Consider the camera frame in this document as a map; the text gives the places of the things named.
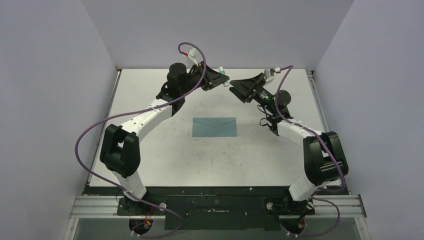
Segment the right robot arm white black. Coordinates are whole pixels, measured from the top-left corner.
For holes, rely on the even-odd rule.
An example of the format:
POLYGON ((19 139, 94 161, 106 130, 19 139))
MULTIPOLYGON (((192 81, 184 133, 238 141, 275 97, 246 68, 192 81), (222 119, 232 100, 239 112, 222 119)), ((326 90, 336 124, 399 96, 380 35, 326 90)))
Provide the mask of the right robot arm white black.
POLYGON ((281 209, 296 214, 307 202, 320 192, 338 194, 346 187, 345 176, 349 166, 341 140, 334 131, 312 129, 295 119, 288 105, 290 93, 278 87, 276 93, 265 86, 274 73, 260 73, 254 77, 231 80, 229 90, 242 102, 255 101, 265 114, 270 131, 300 146, 303 152, 303 174, 285 191, 281 209))

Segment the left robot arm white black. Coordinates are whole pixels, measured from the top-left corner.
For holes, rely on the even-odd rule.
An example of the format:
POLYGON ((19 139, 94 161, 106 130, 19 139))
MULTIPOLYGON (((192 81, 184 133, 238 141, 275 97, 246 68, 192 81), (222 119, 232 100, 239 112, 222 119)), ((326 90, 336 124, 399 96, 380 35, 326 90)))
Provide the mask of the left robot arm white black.
POLYGON ((183 63, 169 67, 166 82, 147 111, 120 124, 110 124, 104 131, 99 159, 125 188, 124 200, 136 215, 149 210, 148 190, 138 173, 141 163, 140 143, 161 122, 174 116, 184 105, 184 94, 192 89, 209 91, 226 85, 230 78, 223 67, 217 71, 200 62, 190 70, 183 63))

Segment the teal envelope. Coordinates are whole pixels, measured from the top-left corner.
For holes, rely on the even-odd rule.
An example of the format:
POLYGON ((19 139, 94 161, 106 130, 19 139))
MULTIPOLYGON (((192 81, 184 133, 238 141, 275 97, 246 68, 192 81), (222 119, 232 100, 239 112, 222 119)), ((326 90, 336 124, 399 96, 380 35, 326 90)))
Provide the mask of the teal envelope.
POLYGON ((235 117, 194 117, 192 137, 237 137, 235 117))

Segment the green glue stick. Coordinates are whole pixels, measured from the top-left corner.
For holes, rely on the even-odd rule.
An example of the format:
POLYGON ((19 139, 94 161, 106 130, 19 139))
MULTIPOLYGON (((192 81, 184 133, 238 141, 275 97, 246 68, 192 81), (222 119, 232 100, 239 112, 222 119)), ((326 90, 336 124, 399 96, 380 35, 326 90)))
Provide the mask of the green glue stick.
POLYGON ((222 67, 222 66, 220 66, 219 68, 218 68, 218 72, 219 72, 219 74, 220 74, 220 81, 221 81, 221 84, 224 86, 224 87, 228 87, 229 86, 229 77, 226 75, 226 72, 225 72, 225 70, 224 70, 224 68, 222 67))

